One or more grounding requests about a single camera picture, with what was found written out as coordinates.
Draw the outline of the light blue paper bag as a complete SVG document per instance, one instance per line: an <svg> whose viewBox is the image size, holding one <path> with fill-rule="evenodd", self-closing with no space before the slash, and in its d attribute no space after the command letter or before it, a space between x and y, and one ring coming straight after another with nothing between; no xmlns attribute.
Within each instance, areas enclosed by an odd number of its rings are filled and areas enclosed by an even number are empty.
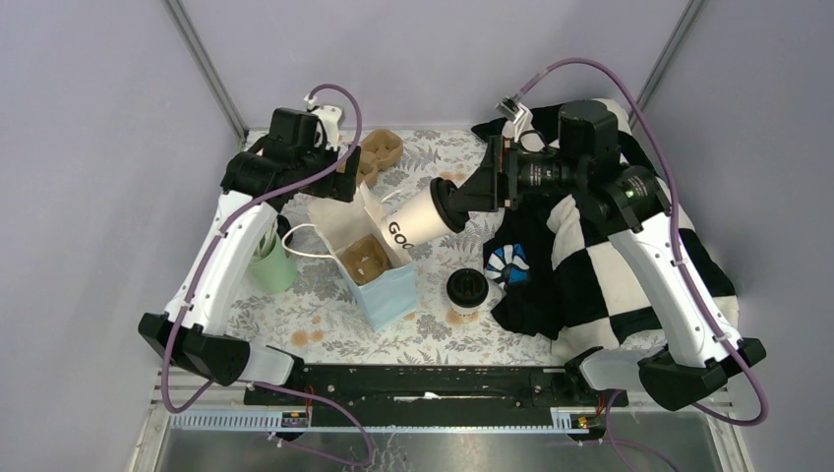
<svg viewBox="0 0 834 472"><path fill-rule="evenodd" d="M384 200L366 184L356 188L353 201L313 199L309 221L288 230L283 249L301 258L332 260L343 276L371 329L379 332L418 308L416 265L406 253L398 253L384 241L379 224L386 216ZM324 242L322 254L289 247L299 229L310 228Z"/></svg>

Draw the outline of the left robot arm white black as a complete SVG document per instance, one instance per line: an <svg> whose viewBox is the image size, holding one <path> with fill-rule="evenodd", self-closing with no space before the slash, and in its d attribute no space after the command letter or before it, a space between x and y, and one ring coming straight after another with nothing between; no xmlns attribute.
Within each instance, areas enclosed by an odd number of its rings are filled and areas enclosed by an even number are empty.
<svg viewBox="0 0 834 472"><path fill-rule="evenodd" d="M341 172L310 179L337 162L343 120L343 110L334 105L277 108L268 133L228 162L214 220L188 275L163 313L144 314L138 326L165 364L223 386L268 383L268 392L283 404L302 397L305 379L293 370L295 357L225 331L252 256L294 196L278 196L275 190L303 181L308 195L352 200L359 148L351 151Z"/></svg>

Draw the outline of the white paper cup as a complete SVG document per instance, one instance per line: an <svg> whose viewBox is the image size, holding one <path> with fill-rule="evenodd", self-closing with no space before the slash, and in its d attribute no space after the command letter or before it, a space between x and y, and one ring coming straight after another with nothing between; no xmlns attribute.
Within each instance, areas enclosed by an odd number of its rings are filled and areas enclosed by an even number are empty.
<svg viewBox="0 0 834 472"><path fill-rule="evenodd" d="M431 188L421 190L387 215L379 229L384 242L395 251L409 251L451 232L441 217L437 192Z"/></svg>
<svg viewBox="0 0 834 472"><path fill-rule="evenodd" d="M456 303L450 304L451 312L460 318L464 319L474 319L478 316L479 312L481 311L482 304L468 306L468 305L459 305Z"/></svg>

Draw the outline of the black cup lid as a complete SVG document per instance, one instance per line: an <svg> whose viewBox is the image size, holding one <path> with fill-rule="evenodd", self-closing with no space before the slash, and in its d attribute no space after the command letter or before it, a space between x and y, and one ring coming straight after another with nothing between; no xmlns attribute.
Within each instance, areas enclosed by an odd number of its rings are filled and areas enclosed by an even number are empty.
<svg viewBox="0 0 834 472"><path fill-rule="evenodd" d="M461 268L447 279L446 292L450 302L461 309L481 306L489 295L489 282L485 275L473 268Z"/></svg>
<svg viewBox="0 0 834 472"><path fill-rule="evenodd" d="M434 178L429 185L430 196L441 221L452 233L460 233L465 229L470 215L465 210L455 209L452 196L458 190L457 185L448 179Z"/></svg>

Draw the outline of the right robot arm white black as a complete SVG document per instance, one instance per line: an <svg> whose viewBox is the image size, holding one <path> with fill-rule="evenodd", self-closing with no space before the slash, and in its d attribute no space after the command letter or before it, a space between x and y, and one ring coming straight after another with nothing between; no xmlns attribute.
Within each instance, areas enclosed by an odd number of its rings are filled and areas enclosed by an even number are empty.
<svg viewBox="0 0 834 472"><path fill-rule="evenodd" d="M666 345L636 364L640 388L677 411L699 407L730 378L748 375L766 355L762 342L740 335L715 304L682 242L672 181L625 162L617 115L597 100L565 103L558 143L532 150L523 143L531 112L514 97L498 107L513 133L489 139L480 166L446 209L495 212L534 194L572 196L625 260L665 332Z"/></svg>

